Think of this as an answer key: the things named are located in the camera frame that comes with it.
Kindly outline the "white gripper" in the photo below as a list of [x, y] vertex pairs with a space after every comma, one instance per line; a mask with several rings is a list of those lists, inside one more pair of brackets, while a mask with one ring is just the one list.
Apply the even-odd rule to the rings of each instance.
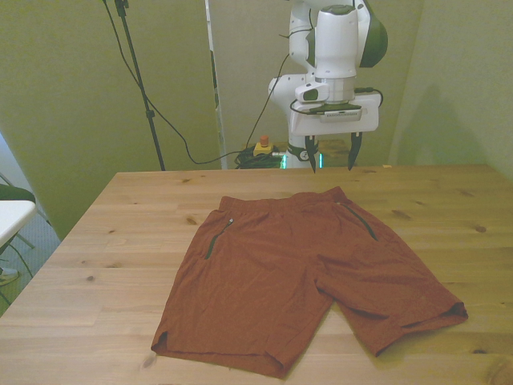
[[351, 133], [348, 170], [354, 167], [362, 145], [362, 132], [372, 132], [379, 125], [380, 93], [356, 94], [348, 103], [300, 103], [290, 105], [290, 131], [305, 137], [305, 150], [313, 172], [317, 170], [316, 136]]

